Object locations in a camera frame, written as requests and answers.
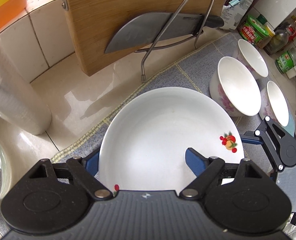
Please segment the white fruit plate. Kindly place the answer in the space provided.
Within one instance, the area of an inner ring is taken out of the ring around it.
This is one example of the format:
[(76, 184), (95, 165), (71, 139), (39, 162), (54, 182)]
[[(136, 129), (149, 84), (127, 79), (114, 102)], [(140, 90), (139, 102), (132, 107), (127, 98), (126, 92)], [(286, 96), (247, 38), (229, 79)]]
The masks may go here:
[(193, 148), (239, 163), (239, 132), (222, 107), (192, 89), (145, 92), (115, 116), (102, 141), (99, 181), (109, 190), (180, 192), (195, 176), (185, 162)]

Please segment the large white floral bowl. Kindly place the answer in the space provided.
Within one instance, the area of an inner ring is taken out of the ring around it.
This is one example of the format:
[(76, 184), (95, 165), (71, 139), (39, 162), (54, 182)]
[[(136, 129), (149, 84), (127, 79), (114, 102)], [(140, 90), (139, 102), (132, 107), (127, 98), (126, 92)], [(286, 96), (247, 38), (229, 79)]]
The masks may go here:
[(255, 116), (260, 111), (258, 84), (246, 66), (233, 57), (219, 60), (209, 91), (211, 98), (232, 117)]

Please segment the white plastic container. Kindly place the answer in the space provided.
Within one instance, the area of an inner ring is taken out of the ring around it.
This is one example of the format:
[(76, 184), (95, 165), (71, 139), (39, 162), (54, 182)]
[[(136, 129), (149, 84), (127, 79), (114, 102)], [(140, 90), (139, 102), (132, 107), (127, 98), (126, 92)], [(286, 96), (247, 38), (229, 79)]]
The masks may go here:
[(293, 68), (288, 70), (286, 72), (286, 75), (287, 75), (288, 79), (292, 79), (292, 78), (296, 77), (296, 66), (294, 66)]

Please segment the grey blue checkered towel mat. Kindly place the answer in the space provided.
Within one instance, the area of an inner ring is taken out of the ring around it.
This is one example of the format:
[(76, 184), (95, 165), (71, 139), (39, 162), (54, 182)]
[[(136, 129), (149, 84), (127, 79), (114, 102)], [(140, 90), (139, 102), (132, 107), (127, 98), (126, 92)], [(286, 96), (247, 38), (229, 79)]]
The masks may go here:
[[(71, 143), (71, 145), (54, 155), (51, 161), (53, 163), (65, 162), (76, 155), (86, 157), (94, 150), (97, 150), (113, 118), (127, 103), (140, 94), (163, 87), (183, 87), (199, 91), (210, 97), (209, 84), (211, 76), (217, 69), (217, 62), (223, 56), (232, 56), (233, 48), (236, 48), (239, 39), (241, 37), (236, 32), (225, 34), (205, 45), (205, 47), (198, 49), (197, 52), (190, 53), (160, 70), (134, 90), (131, 95), (115, 107), (113, 111), (109, 112), (105, 118), (102, 118), (92, 129), (87, 131), (73, 144)], [(259, 115), (256, 115), (251, 118), (233, 118), (233, 121), (239, 132), (244, 133), (245, 131), (255, 129), (261, 122), (261, 118)], [(245, 156), (248, 157), (248, 154), (250, 154), (249, 156), (252, 160), (257, 158), (258, 161), (255, 162), (263, 171), (270, 171), (272, 169), (262, 148), (251, 150), (250, 144), (246, 144), (243, 147)], [(0, 235), (4, 236), (8, 231), (9, 227), (0, 212)]]

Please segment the green label glass jar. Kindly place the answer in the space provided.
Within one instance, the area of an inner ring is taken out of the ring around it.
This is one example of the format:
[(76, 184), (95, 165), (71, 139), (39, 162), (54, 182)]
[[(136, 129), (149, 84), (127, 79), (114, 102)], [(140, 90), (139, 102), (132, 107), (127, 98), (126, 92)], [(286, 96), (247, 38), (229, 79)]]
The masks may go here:
[(285, 74), (296, 66), (296, 49), (291, 48), (275, 60), (275, 65), (280, 73)]

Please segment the tall plastic wrap roll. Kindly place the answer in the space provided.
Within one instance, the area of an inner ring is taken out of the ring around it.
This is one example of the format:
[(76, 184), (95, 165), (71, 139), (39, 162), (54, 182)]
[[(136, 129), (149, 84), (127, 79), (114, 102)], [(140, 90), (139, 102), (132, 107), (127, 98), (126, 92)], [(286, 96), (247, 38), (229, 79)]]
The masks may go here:
[(51, 111), (17, 72), (0, 40), (0, 117), (33, 135), (44, 133)]

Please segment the dark oil glass bottle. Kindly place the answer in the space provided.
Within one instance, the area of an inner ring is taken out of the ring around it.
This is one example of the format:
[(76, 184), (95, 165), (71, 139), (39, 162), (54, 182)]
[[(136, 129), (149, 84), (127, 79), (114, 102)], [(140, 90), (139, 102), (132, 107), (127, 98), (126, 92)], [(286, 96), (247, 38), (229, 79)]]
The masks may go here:
[(265, 52), (268, 55), (275, 54), (288, 43), (289, 37), (294, 33), (295, 29), (291, 25), (288, 25), (283, 29), (277, 29), (275, 35), (264, 47)]

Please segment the green lidded seasoning tin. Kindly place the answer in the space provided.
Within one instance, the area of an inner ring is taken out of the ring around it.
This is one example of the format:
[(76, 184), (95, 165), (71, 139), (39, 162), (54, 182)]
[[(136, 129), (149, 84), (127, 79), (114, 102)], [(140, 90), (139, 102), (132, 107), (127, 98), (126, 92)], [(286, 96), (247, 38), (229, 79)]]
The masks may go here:
[(251, 15), (248, 15), (245, 18), (245, 20), (238, 26), (237, 30), (244, 40), (254, 46), (257, 46), (269, 36), (266, 26)]

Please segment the yellow lid spice jar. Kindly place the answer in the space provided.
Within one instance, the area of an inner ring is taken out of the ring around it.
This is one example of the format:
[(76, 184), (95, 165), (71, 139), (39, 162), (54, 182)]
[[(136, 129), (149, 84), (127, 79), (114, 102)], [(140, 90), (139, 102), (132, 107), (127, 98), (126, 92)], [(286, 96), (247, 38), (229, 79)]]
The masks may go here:
[(259, 44), (258, 44), (258, 48), (263, 49), (269, 42), (270, 40), (275, 36), (275, 32), (273, 31), (273, 28), (271, 28), (271, 26), (266, 23), (265, 24), (265, 28), (268, 32), (268, 36), (265, 37)]

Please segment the white plastic food bag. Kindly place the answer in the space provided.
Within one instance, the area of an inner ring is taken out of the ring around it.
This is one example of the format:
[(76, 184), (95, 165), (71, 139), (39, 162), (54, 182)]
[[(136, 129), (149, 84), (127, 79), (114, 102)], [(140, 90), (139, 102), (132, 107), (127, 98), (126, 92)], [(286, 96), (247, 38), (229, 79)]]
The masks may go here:
[(252, 2), (253, 0), (232, 0), (228, 5), (224, 5), (220, 16), (224, 21), (221, 29), (235, 30)]

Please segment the bamboo cutting board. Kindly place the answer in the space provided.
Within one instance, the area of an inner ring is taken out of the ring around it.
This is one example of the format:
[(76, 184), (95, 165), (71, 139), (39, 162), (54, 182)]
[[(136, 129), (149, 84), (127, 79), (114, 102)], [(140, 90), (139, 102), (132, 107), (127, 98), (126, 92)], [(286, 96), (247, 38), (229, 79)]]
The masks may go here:
[[(133, 48), (105, 54), (113, 35), (128, 21), (147, 12), (175, 12), (183, 0), (67, 0), (66, 19), (82, 71), (91, 76), (134, 52)], [(203, 14), (211, 0), (189, 0), (182, 12)], [(215, 0), (219, 16), (225, 0)]]

